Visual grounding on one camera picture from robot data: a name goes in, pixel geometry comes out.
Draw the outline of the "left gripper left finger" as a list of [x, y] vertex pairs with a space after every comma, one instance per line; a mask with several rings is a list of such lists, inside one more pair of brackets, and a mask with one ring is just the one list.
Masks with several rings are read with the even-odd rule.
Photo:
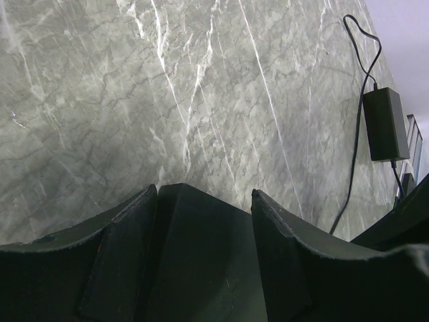
[[132, 321], [158, 192], [30, 243], [1, 246], [2, 321]]

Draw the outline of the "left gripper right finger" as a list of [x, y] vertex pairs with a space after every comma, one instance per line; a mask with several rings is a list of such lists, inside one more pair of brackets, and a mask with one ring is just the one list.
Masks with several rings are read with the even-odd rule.
[[428, 246], [352, 244], [261, 190], [252, 192], [251, 213], [270, 321], [428, 320]]

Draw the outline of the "black network switch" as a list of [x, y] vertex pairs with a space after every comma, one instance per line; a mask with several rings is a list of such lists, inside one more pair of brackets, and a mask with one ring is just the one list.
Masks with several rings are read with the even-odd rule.
[[137, 321], [267, 321], [250, 214], [189, 184], [158, 193]]

